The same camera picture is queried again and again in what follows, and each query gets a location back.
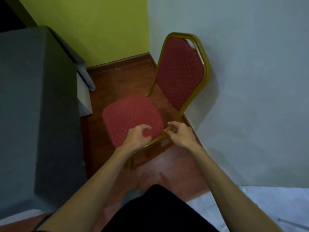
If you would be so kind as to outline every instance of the gold metal chair frame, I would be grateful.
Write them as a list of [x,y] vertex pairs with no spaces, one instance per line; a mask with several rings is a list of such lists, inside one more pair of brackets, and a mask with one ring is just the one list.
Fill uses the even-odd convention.
[[[170,34],[168,34],[168,36],[165,38],[163,46],[162,46],[162,50],[160,53],[160,58],[159,58],[159,62],[158,62],[158,66],[155,72],[155,77],[152,83],[152,86],[150,87],[149,92],[146,94],[147,97],[149,97],[152,94],[152,91],[155,87],[156,84],[156,77],[157,77],[157,72],[158,72],[158,68],[162,59],[162,55],[163,52],[165,50],[165,46],[166,43],[168,41],[168,39],[170,39],[171,37],[178,37],[178,38],[184,38],[184,39],[188,39],[191,40],[191,42],[194,44],[194,47],[199,55],[199,58],[203,64],[204,67],[204,75],[203,75],[203,79],[202,81],[198,84],[198,86],[195,88],[195,90],[192,92],[192,94],[190,95],[190,97],[188,98],[188,100],[183,104],[183,106],[180,108],[180,110],[178,111],[177,115],[175,116],[174,120],[175,121],[180,121],[181,116],[183,115],[183,113],[185,112],[185,110],[187,109],[187,107],[190,105],[190,103],[195,99],[195,97],[203,90],[203,88],[207,85],[207,83],[209,82],[210,76],[211,76],[211,72],[212,72],[212,68],[211,65],[209,63],[208,57],[204,51],[203,45],[200,41],[200,39],[193,35],[193,34],[188,34],[188,33],[180,33],[180,32],[172,32]],[[151,140],[145,147],[145,149],[148,149],[154,145],[156,145],[157,143],[159,143],[161,140],[168,138],[167,132],[171,130],[170,127],[164,129],[164,131],[162,132],[162,134],[160,136],[158,136],[157,138]],[[130,168],[132,164],[132,160],[131,158],[128,160],[128,167]]]

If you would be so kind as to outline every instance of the forearm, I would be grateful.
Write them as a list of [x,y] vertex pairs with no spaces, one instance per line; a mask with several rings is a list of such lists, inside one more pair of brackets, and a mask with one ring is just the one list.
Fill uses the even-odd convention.
[[190,150],[230,231],[282,231],[233,183],[204,148],[194,145]]
[[117,148],[96,174],[38,230],[50,232],[91,231],[129,154],[123,147]]

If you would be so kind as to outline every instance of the red backrest cushion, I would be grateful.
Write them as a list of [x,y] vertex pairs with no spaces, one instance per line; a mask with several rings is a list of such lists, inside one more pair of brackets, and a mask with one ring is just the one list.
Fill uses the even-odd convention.
[[187,40],[168,39],[158,67],[156,82],[165,97],[179,111],[202,81],[204,67]]

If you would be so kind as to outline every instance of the left hand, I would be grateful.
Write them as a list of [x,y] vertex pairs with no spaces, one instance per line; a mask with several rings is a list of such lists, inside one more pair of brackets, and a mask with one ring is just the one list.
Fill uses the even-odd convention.
[[122,147],[129,150],[131,153],[139,151],[151,141],[151,136],[144,137],[143,130],[151,129],[149,125],[138,125],[133,129],[129,130],[128,136],[122,144]]

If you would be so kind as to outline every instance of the wrist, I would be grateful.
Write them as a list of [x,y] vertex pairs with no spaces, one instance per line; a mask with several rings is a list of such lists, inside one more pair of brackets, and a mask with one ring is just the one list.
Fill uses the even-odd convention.
[[132,154],[132,150],[130,147],[126,146],[126,145],[122,145],[116,148],[114,155],[124,158],[125,160],[127,160],[130,155]]
[[199,153],[208,154],[206,150],[198,142],[190,144],[188,150],[191,152],[192,155],[196,155]]

